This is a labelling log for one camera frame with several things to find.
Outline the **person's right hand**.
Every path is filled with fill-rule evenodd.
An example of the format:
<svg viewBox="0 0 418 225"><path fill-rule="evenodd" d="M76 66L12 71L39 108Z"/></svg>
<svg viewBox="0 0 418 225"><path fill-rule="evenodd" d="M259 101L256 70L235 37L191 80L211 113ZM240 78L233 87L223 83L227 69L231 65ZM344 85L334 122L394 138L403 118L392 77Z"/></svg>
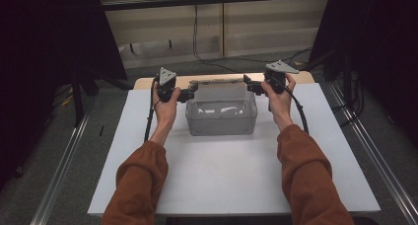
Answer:
<svg viewBox="0 0 418 225"><path fill-rule="evenodd" d="M268 96L274 122L280 129L284 129L291 125L293 123L291 119L292 96L286 91L282 94L276 94L271 86L265 81L261 83L261 87Z"/></svg>

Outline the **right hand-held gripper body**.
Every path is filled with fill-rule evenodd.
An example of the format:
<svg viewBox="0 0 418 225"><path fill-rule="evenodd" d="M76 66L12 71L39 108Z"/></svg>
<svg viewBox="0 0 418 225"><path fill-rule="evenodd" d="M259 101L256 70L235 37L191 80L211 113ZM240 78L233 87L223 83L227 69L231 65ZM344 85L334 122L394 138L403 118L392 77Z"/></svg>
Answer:
<svg viewBox="0 0 418 225"><path fill-rule="evenodd" d="M285 74L298 74L299 71L282 60L267 63L264 72L265 81L271 86L276 94L281 94L285 90L286 80Z"/></svg>

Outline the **black curtain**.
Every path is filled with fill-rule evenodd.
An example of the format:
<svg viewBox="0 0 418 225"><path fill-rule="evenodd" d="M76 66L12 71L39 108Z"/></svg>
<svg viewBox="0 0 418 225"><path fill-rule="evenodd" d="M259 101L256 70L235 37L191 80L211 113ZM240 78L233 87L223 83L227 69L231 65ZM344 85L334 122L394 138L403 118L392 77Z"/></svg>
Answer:
<svg viewBox="0 0 418 225"><path fill-rule="evenodd" d="M418 148L418 0L327 0L310 61L350 66Z"/></svg>
<svg viewBox="0 0 418 225"><path fill-rule="evenodd" d="M101 0L0 0L0 190L52 111L55 90L126 78Z"/></svg>

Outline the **metal floor rail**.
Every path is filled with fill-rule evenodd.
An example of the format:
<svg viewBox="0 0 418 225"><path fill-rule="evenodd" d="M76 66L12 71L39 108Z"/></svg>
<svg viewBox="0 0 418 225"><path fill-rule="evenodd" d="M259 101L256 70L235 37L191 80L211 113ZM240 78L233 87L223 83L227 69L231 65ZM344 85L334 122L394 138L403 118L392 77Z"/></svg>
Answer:
<svg viewBox="0 0 418 225"><path fill-rule="evenodd" d="M36 209L35 215L30 225L47 225L47 221L56 203L56 199L61 191L66 175L75 156L75 152L89 122L89 118L95 106L96 100L96 97L91 97L87 100L87 109L82 114L82 118L79 124L72 131L65 151L60 159L60 162L53 174L51 181L48 184L47 190Z"/></svg>
<svg viewBox="0 0 418 225"><path fill-rule="evenodd" d="M348 107L345 107L346 102L344 101L343 93L338 85L335 82L331 82L328 84L328 87L335 100L342 108L344 115L349 121L350 127L354 130L357 137L359 138L363 148L366 150L369 158L375 165L377 171L383 179L384 184L388 188L391 196L393 197L403 216L406 218L408 224L418 225L418 209L411 196L404 189L404 186L401 184L401 182L397 179L357 115Z"/></svg>

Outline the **white table sheet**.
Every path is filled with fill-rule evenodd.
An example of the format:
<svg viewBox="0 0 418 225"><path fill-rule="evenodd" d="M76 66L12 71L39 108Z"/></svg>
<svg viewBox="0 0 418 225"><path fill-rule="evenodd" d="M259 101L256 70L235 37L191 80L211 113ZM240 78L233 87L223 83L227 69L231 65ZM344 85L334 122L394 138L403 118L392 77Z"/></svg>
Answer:
<svg viewBox="0 0 418 225"><path fill-rule="evenodd" d="M351 212L379 210L319 84L299 84L295 95L307 116L310 136L331 164L333 182L345 207ZM115 190L117 168L142 145L149 102L147 90L128 93L89 214L104 213ZM166 142L169 174L158 202L158 214L185 217L289 212L277 159L278 128L267 109L267 99L259 97L256 103L254 132L234 136L191 135L185 107L178 106Z"/></svg>

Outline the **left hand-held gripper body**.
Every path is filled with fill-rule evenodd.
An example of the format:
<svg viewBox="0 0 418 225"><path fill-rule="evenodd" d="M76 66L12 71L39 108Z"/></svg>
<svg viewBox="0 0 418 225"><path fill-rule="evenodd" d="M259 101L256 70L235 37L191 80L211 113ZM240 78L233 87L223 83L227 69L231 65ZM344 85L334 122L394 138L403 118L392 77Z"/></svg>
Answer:
<svg viewBox="0 0 418 225"><path fill-rule="evenodd" d="M176 83L176 73L164 67L160 69L158 76L157 94L159 99L167 103L173 96Z"/></svg>

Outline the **black metal stand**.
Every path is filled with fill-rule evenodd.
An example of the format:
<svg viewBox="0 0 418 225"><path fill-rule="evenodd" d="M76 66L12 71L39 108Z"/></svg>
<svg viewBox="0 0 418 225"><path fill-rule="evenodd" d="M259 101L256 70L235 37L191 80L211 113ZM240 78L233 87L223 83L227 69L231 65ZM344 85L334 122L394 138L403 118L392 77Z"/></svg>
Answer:
<svg viewBox="0 0 418 225"><path fill-rule="evenodd" d="M74 67L71 74L71 86L75 106L75 126L78 127L84 116L81 90L84 90L88 96L95 96L99 92L94 71L89 68Z"/></svg>

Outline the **clear plastic storage box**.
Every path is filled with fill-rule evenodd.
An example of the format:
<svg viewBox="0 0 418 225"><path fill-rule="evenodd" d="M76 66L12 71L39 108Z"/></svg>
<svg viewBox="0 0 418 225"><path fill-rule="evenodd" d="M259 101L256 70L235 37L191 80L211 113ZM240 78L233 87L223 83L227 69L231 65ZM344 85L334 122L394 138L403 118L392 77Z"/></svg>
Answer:
<svg viewBox="0 0 418 225"><path fill-rule="evenodd" d="M257 114L252 93L234 100L189 100L185 111L189 132L193 136L253 134Z"/></svg>

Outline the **person's left hand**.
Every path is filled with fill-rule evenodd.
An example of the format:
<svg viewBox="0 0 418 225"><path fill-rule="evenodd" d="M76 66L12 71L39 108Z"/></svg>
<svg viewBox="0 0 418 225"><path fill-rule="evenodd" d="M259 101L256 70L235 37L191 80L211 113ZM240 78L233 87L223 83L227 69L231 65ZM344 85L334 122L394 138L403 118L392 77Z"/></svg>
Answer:
<svg viewBox="0 0 418 225"><path fill-rule="evenodd" d="M157 116L157 127L171 130L176 117L177 98L180 94L180 88L176 87L171 98L165 103L160 100L157 88L154 88L153 107Z"/></svg>

